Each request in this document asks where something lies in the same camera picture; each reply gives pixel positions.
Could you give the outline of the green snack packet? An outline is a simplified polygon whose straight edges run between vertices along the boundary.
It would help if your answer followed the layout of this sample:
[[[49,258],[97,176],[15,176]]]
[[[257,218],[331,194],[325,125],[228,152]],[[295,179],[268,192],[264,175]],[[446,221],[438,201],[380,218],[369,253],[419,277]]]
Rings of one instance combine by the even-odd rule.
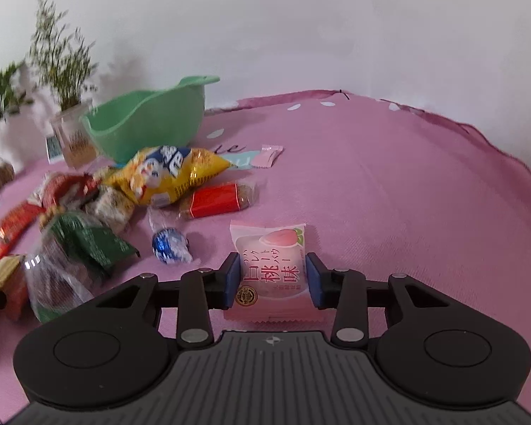
[[[121,261],[141,256],[136,248],[108,226],[80,210],[54,216],[47,229],[70,260],[82,264],[103,279],[108,279]]]

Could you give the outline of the red white snack bag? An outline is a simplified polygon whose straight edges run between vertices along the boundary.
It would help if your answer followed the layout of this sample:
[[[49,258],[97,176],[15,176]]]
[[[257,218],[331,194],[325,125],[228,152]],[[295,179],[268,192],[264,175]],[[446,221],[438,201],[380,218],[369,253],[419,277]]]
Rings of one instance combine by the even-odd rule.
[[[44,209],[54,206],[67,210],[78,209],[97,196],[99,181],[90,174],[47,174],[36,191],[36,197]]]

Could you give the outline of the clear nougat candy packet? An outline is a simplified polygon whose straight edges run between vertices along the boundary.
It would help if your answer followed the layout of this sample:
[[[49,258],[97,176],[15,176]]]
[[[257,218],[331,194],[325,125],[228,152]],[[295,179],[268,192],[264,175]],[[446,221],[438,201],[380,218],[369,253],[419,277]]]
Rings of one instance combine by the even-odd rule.
[[[103,186],[96,199],[86,204],[85,212],[109,227],[115,234],[120,234],[126,229],[135,207],[135,203],[121,191]]]

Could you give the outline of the pink peach snack packet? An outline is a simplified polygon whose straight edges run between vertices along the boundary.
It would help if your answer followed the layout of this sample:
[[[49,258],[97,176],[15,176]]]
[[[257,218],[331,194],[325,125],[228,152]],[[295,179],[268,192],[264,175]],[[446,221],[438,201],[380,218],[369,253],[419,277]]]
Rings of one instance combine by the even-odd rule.
[[[228,321],[247,323],[317,322],[306,272],[306,226],[262,227],[231,223],[241,258],[241,281]]]

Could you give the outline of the clear potted plant cup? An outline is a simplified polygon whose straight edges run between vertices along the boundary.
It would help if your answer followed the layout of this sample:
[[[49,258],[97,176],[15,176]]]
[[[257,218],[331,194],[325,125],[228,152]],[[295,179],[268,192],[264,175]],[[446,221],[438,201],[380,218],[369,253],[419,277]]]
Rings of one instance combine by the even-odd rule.
[[[35,28],[28,51],[31,71],[59,108],[50,119],[53,134],[65,162],[77,169],[97,157],[81,123],[92,107],[86,95],[96,90],[91,83],[97,70],[91,58],[94,44],[86,41],[80,28],[67,22],[68,13],[58,10],[52,0],[36,1]]]

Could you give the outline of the green plastic bowl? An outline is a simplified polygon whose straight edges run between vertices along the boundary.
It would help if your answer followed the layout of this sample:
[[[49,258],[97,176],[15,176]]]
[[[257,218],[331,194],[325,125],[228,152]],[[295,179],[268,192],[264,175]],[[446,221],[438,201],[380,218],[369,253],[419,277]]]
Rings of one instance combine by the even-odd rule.
[[[205,86],[218,81],[190,76],[168,89],[135,90],[92,108],[80,122],[97,150],[117,164],[147,147],[185,147],[204,116]]]

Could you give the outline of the yellow chips bag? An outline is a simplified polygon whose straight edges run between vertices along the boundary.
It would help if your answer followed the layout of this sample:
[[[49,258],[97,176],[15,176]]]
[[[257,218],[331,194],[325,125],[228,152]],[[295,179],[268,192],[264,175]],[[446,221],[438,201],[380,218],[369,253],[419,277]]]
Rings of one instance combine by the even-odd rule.
[[[137,205],[162,207],[177,202],[231,166],[228,160],[206,149],[144,148],[109,176],[105,184],[120,190]]]

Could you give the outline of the pink tablecloth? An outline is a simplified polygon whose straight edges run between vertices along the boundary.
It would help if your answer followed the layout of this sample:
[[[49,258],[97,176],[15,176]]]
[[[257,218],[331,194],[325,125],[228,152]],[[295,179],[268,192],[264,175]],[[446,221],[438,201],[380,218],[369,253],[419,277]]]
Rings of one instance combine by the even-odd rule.
[[[244,101],[195,141],[253,184],[239,212],[181,219],[167,265],[139,252],[99,297],[0,318],[0,424],[531,424],[531,171],[474,127],[344,92]],[[284,147],[270,168],[251,159]],[[306,226],[335,272],[322,321],[211,310],[230,224]]]

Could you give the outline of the clear dark snack packet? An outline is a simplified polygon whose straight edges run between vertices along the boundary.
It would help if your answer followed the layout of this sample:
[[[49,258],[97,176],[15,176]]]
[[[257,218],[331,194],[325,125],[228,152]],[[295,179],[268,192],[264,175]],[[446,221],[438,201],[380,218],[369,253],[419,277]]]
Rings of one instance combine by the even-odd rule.
[[[101,278],[70,258],[51,233],[44,234],[24,259],[24,277],[35,317],[52,321],[94,297]]]

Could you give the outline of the red wrapped snack bar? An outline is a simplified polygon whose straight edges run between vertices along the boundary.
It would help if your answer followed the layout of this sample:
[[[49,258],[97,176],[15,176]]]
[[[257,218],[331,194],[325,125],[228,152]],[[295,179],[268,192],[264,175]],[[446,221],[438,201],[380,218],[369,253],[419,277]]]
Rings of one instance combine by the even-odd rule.
[[[253,184],[228,182],[221,185],[201,187],[181,201],[178,216],[192,220],[229,214],[247,209],[254,203]]]

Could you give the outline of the white digital clock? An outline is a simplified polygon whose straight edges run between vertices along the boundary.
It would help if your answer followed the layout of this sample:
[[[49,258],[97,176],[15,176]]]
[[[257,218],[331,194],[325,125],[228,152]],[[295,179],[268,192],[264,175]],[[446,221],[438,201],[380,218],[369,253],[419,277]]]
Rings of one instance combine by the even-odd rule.
[[[63,150],[58,138],[54,134],[46,136],[47,161],[55,164],[64,160]]]

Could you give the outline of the red gold ornate packet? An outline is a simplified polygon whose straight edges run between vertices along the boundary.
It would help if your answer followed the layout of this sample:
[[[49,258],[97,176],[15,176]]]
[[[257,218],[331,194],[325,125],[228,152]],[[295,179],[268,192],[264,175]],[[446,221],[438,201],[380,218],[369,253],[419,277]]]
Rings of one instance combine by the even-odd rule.
[[[0,261],[16,246],[24,232],[45,212],[27,200],[10,210],[0,222]]]

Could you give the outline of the gold long snack packet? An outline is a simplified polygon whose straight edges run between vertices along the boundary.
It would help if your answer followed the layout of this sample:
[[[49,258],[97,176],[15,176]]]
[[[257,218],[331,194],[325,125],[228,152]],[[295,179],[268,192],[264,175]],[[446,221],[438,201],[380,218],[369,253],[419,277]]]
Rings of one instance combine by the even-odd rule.
[[[27,307],[23,262],[23,255],[4,256],[0,260],[0,315],[11,321],[18,321]]]

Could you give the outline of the blue foil chocolate ball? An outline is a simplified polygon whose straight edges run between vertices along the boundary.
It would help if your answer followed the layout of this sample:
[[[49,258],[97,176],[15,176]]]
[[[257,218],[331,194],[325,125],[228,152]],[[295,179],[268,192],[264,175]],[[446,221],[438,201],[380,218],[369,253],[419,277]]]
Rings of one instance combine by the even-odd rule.
[[[152,206],[147,209],[147,216],[154,256],[167,265],[192,262],[189,240],[178,228],[177,218],[170,211]]]

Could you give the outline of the small pink candy wrapper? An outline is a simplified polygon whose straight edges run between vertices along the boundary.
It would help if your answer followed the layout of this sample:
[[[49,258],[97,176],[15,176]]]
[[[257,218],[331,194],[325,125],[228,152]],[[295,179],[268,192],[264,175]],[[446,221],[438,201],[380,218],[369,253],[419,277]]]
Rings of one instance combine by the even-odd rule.
[[[278,145],[263,145],[250,161],[250,164],[254,168],[270,168],[277,157],[284,152],[283,146]]]

